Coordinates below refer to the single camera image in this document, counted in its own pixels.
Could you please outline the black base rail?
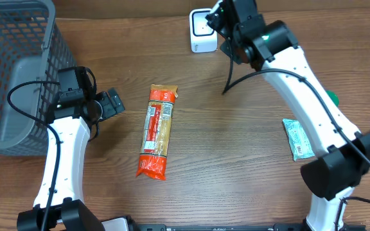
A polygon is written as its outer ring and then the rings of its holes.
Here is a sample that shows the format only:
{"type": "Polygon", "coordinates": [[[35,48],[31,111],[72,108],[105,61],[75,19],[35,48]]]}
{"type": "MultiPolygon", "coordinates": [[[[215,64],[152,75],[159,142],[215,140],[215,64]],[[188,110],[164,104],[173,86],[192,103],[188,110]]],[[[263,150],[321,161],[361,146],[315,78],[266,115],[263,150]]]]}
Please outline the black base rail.
{"type": "Polygon", "coordinates": [[[305,231],[304,223],[276,223],[272,226],[166,226],[164,224],[139,224],[142,231],[305,231]]]}

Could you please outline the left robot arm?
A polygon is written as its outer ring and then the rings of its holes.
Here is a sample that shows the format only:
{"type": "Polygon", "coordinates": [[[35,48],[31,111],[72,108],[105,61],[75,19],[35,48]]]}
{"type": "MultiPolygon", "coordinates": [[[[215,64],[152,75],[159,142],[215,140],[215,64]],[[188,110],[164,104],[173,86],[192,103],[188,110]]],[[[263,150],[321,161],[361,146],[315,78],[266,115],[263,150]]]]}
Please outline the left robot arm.
{"type": "Polygon", "coordinates": [[[51,230],[59,223],[66,230],[138,230],[130,216],[100,221],[85,205],[82,190],[84,157],[93,128],[124,111],[114,89],[98,92],[93,72],[87,67],[58,71],[60,87],[38,123],[48,131],[44,176],[31,210],[17,218],[18,230],[51,230]]]}

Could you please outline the red snack packet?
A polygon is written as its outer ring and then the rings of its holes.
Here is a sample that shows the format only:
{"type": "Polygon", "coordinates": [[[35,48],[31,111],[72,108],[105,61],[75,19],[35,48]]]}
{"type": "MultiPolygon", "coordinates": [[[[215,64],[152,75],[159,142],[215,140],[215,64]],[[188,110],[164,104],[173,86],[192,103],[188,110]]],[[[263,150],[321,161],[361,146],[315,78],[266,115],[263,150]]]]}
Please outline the red snack packet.
{"type": "Polygon", "coordinates": [[[153,153],[156,149],[156,138],[159,126],[159,118],[162,105],[150,105],[148,107],[145,129],[144,152],[153,153]]]}

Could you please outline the green lidded jar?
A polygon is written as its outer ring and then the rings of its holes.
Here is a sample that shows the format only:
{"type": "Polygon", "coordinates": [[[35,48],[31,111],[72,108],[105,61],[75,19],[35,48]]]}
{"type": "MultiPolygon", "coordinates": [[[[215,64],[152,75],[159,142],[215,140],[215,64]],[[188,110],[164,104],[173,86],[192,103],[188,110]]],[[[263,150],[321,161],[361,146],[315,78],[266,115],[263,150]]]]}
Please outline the green lidded jar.
{"type": "Polygon", "coordinates": [[[337,107],[339,105],[339,98],[336,95],[336,93],[334,93],[333,91],[330,91],[330,90],[327,90],[326,93],[330,97],[332,102],[335,104],[335,106],[337,107]]]}

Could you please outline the white barcode scanner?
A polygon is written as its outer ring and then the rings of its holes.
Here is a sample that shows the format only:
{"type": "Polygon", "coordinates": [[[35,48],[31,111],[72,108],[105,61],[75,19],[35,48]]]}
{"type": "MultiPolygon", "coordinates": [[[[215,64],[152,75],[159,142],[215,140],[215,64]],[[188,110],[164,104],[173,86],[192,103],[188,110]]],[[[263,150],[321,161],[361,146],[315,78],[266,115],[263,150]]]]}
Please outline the white barcode scanner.
{"type": "Polygon", "coordinates": [[[189,13],[190,42],[194,53],[208,53],[217,50],[217,32],[207,25],[206,16],[210,11],[210,8],[199,8],[189,13]]]}

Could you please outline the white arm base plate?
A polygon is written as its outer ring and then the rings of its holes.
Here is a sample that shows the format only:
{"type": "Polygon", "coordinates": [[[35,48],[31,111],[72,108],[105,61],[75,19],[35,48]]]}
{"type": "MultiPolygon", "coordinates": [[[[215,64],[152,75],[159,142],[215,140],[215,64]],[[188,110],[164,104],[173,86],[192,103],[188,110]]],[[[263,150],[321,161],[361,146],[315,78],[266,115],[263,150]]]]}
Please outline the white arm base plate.
{"type": "Polygon", "coordinates": [[[129,231],[128,221],[126,218],[115,218],[103,221],[102,225],[105,231],[129,231]]]}

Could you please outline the teal wet wipes pack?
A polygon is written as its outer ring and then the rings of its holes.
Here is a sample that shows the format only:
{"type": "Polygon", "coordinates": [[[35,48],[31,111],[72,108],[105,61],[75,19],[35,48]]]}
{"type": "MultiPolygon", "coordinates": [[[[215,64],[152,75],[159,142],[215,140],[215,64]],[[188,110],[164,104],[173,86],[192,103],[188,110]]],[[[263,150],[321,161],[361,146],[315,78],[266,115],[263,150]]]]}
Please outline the teal wet wipes pack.
{"type": "Polygon", "coordinates": [[[283,119],[283,125],[288,137],[293,160],[314,157],[315,154],[312,146],[300,122],[294,119],[283,119]]]}

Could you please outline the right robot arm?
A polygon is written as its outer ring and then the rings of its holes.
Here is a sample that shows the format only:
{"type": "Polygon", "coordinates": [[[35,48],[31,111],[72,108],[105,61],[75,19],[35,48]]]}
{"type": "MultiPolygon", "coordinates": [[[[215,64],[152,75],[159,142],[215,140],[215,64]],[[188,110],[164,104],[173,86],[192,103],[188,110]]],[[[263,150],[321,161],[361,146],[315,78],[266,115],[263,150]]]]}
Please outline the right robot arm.
{"type": "Polygon", "coordinates": [[[370,170],[370,132],[362,133],[334,104],[289,27],[267,24],[254,1],[219,1],[206,19],[225,39],[222,51],[279,92],[310,141],[316,159],[301,168],[312,192],[304,228],[345,230],[346,203],[370,170]]]}

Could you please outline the brown biscuit packet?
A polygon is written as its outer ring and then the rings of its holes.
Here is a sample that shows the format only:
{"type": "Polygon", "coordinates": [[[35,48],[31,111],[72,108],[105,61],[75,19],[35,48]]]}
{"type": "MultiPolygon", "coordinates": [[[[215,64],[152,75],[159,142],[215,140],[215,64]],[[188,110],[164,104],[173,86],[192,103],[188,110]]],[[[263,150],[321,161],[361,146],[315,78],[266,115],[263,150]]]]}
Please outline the brown biscuit packet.
{"type": "Polygon", "coordinates": [[[156,180],[166,179],[168,144],[177,90],[176,85],[153,84],[150,87],[137,176],[144,174],[156,180]]]}

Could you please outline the grey plastic mesh basket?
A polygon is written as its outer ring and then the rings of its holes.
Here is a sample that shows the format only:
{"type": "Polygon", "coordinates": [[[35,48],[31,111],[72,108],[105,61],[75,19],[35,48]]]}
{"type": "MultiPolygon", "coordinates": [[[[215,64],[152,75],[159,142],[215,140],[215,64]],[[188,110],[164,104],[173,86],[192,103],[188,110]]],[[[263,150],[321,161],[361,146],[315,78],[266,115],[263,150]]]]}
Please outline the grey plastic mesh basket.
{"type": "Polygon", "coordinates": [[[58,70],[76,65],[56,22],[52,1],[0,1],[0,155],[45,155],[41,120],[58,92],[58,70]]]}

